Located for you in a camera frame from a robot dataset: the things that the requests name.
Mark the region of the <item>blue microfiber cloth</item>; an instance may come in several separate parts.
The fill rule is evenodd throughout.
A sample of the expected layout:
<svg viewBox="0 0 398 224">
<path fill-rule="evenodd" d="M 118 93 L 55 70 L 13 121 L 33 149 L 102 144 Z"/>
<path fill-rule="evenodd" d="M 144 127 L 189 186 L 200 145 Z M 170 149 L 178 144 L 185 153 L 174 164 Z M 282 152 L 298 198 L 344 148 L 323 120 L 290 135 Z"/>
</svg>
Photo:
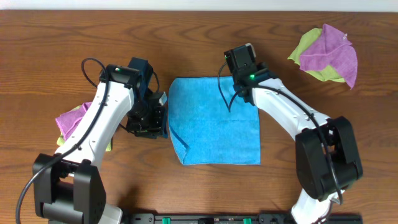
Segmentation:
<svg viewBox="0 0 398 224">
<path fill-rule="evenodd" d="M 236 97 L 232 77 L 176 78 L 169 88 L 170 138 L 185 166 L 259 165 L 259 112 Z"/>
</svg>

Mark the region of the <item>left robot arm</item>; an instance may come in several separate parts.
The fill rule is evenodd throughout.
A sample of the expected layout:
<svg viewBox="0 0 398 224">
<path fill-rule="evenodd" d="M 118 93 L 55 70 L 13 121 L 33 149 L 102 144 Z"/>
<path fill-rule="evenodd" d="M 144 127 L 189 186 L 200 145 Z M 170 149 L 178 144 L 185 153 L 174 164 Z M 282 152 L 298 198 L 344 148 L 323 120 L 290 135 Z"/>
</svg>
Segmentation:
<svg viewBox="0 0 398 224">
<path fill-rule="evenodd" d="M 123 211 L 106 202 L 99 169 L 123 118 L 136 137 L 167 137 L 167 96 L 149 89 L 153 75 L 139 58 L 101 72 L 95 98 L 74 132 L 54 155 L 39 154 L 34 162 L 37 216 L 51 223 L 121 223 Z"/>
</svg>

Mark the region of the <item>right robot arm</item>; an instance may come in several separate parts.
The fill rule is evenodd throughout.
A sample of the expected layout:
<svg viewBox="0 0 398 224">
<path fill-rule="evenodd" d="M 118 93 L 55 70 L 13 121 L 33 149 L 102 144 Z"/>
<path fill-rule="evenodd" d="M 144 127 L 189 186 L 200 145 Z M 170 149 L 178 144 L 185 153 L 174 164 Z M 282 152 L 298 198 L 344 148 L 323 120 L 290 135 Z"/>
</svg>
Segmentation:
<svg viewBox="0 0 398 224">
<path fill-rule="evenodd" d="M 235 96 L 274 118 L 295 141 L 296 173 L 302 191 L 290 211 L 294 223 L 336 223 L 331 212 L 343 193 L 363 176 L 351 123 L 332 119 L 304 103 L 263 64 L 228 63 Z"/>
</svg>

